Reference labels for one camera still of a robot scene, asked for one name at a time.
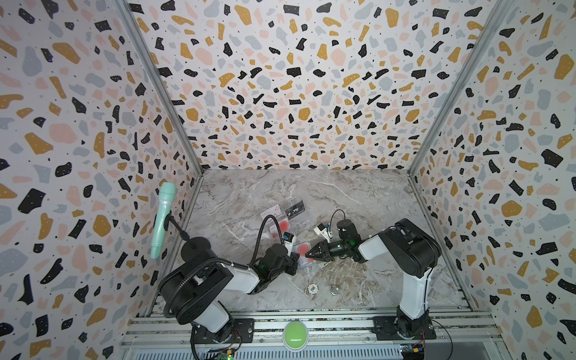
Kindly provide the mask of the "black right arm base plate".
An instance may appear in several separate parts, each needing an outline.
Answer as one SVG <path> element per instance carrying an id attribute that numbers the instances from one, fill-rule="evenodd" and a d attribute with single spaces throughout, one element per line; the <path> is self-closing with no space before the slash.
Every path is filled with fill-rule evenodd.
<path id="1" fill-rule="evenodd" d="M 400 316 L 375 316 L 372 333 L 378 341 L 435 340 L 437 334 L 428 314 L 418 319 Z"/>

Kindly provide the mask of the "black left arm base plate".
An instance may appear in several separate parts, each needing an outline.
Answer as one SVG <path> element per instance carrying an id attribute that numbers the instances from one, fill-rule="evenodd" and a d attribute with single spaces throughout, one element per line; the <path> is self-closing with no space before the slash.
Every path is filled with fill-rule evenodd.
<path id="1" fill-rule="evenodd" d="M 254 318 L 230 319 L 216 333 L 210 332 L 205 326 L 194 325 L 193 336 L 195 344 L 251 344 L 254 339 Z"/>

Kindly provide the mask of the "red circle credit card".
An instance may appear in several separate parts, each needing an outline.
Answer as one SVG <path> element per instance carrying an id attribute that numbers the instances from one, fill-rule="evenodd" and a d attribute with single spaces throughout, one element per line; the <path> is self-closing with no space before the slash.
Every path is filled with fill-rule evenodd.
<path id="1" fill-rule="evenodd" d="M 297 253 L 300 257 L 306 257 L 306 253 L 311 249 L 311 244 L 309 242 L 297 244 L 293 247 L 292 251 Z"/>

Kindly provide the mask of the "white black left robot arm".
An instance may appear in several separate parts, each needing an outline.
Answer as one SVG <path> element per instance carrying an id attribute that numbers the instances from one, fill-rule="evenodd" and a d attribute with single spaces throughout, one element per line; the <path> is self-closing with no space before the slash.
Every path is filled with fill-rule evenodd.
<path id="1" fill-rule="evenodd" d="M 281 244 L 273 244 L 252 265 L 232 262 L 209 248 L 203 249 L 160 282 L 160 295 L 165 301 L 163 316 L 226 337 L 233 329 L 233 318 L 218 301 L 219 295 L 224 291 L 261 293 L 280 275 L 294 275 L 298 260 L 298 253 Z"/>

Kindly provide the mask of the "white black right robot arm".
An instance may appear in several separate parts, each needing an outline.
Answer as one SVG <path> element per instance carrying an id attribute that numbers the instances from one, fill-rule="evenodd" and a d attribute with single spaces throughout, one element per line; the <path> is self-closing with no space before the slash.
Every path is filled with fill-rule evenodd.
<path id="1" fill-rule="evenodd" d="M 442 256 L 437 241 L 406 218 L 367 239 L 361 239 L 350 219 L 337 222 L 337 232 L 338 241 L 323 240 L 305 256 L 321 262 L 347 257 L 356 263 L 366 263 L 391 254 L 403 271 L 403 288 L 396 315 L 374 319 L 373 333 L 376 337 L 380 340 L 435 339 L 428 294 L 431 275 Z"/>

